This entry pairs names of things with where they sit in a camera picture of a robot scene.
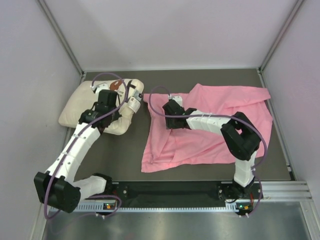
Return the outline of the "cream white pillow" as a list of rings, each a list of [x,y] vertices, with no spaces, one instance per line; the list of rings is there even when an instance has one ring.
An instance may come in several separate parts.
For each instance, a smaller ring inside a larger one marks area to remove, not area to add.
[[[94,88],[90,81],[84,81],[67,101],[58,123],[75,128],[78,123],[90,123],[120,107],[102,121],[109,123],[104,129],[105,133],[123,135],[141,106],[143,90],[144,84],[139,79],[96,81]]]

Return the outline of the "pink pillowcase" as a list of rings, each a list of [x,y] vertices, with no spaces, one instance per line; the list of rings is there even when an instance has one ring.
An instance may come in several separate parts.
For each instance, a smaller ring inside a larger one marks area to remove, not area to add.
[[[151,124],[141,161],[143,173],[153,173],[180,165],[231,164],[235,157],[229,151],[221,127],[237,112],[244,113],[262,135],[256,157],[264,155],[269,145],[273,118],[266,101],[266,88],[252,86],[205,86],[196,84],[189,93],[179,93],[184,109],[194,108],[195,116],[186,119],[190,128],[168,129],[163,116],[167,94],[143,95]]]

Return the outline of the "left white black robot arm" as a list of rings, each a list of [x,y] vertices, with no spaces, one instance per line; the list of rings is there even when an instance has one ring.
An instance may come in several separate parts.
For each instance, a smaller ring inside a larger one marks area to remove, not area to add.
[[[122,105],[116,91],[96,90],[97,100],[79,117],[69,142],[54,163],[34,177],[39,201],[45,208],[73,212],[79,202],[92,196],[109,198],[114,191],[112,178],[100,173],[75,181],[75,175],[93,143],[120,118]]]

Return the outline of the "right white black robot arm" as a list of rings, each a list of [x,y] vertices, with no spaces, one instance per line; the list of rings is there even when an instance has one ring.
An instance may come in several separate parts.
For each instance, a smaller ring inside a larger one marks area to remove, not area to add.
[[[174,99],[169,99],[162,108],[168,129],[202,130],[223,137],[235,157],[235,173],[232,185],[220,190],[221,198],[238,200],[251,193],[255,180],[253,166],[261,137],[244,113],[218,117],[196,108],[184,109]]]

